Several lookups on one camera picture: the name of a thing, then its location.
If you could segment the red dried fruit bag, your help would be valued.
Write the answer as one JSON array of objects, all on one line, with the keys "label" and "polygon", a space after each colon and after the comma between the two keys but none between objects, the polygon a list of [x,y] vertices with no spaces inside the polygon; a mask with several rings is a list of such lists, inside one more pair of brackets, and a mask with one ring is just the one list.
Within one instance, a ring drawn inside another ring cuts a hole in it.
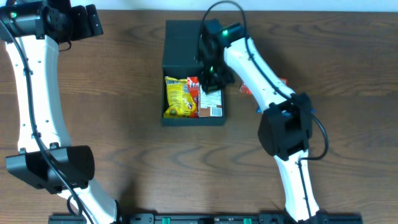
[{"label": "red dried fruit bag", "polygon": [[193,98],[193,101],[195,103],[195,109],[193,113],[190,115],[191,118],[199,118],[198,115],[198,100],[199,100],[199,88],[200,84],[198,81],[198,77],[188,77],[187,78],[187,85],[189,92]]}]

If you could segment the brown white small carton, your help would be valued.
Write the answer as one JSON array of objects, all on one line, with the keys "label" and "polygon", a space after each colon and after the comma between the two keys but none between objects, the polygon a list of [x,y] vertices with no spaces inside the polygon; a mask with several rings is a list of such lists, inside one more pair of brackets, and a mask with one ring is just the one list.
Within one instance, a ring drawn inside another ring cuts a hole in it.
[{"label": "brown white small carton", "polygon": [[222,117],[223,100],[221,90],[206,93],[200,88],[198,114],[201,118]]}]

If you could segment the orange red cardboard box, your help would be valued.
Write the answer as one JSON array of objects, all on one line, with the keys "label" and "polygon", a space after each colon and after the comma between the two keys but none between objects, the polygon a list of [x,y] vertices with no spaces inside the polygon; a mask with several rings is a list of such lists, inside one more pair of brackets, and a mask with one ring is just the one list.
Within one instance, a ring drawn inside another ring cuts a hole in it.
[{"label": "orange red cardboard box", "polygon": [[[280,78],[280,81],[281,81],[283,84],[287,85],[288,79],[286,79],[286,78]],[[251,95],[251,94],[252,94],[251,90],[247,87],[247,85],[246,85],[244,82],[242,82],[242,84],[241,84],[241,86],[240,86],[240,88],[239,88],[239,92],[240,92],[240,93],[244,93],[244,94],[248,94],[248,95]]]}]

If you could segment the yellow snack bag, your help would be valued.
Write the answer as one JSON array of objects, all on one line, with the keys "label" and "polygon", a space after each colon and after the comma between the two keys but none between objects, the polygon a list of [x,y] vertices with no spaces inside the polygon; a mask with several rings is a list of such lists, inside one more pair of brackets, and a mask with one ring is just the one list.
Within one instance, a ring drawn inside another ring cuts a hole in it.
[{"label": "yellow snack bag", "polygon": [[197,105],[190,93],[187,79],[165,77],[168,108],[164,118],[194,118]]}]

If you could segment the black gift box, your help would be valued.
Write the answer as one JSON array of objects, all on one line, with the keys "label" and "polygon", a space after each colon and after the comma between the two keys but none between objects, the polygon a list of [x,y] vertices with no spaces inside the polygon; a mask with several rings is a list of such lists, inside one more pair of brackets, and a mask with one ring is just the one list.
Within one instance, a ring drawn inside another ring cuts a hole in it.
[{"label": "black gift box", "polygon": [[[193,77],[203,70],[195,56],[197,54],[199,20],[167,20],[162,60],[163,77],[177,79]],[[222,106],[220,117],[210,118],[165,118],[163,126],[222,126],[226,122]]]}]

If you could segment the blue snack bar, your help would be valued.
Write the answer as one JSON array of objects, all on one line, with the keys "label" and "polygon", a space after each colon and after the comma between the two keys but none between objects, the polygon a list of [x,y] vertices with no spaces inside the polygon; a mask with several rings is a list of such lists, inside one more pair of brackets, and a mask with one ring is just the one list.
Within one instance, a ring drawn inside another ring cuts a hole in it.
[{"label": "blue snack bar", "polygon": [[256,113],[263,114],[263,110],[261,110],[260,107],[258,107]]}]

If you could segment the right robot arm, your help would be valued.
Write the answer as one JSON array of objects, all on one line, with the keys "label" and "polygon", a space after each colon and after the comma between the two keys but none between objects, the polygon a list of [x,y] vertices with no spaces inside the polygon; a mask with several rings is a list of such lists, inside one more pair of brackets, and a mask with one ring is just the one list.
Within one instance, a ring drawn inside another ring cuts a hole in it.
[{"label": "right robot arm", "polygon": [[275,75],[239,23],[222,27],[217,20],[201,22],[198,61],[205,93],[233,83],[234,75],[250,89],[262,111],[257,135],[279,168],[285,209],[296,223],[313,222],[319,206],[307,167],[313,121],[309,97],[296,94]]}]

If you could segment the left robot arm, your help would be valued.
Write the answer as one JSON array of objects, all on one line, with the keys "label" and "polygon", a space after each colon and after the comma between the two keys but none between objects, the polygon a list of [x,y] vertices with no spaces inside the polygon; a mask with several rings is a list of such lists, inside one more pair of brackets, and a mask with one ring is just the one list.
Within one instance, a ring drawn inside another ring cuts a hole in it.
[{"label": "left robot arm", "polygon": [[6,157],[8,173],[67,201],[68,215],[50,223],[117,223],[119,208],[95,179],[88,146],[73,146],[58,87],[61,44],[103,33],[96,7],[69,1],[7,1],[1,40],[12,62],[19,105],[18,153]]}]

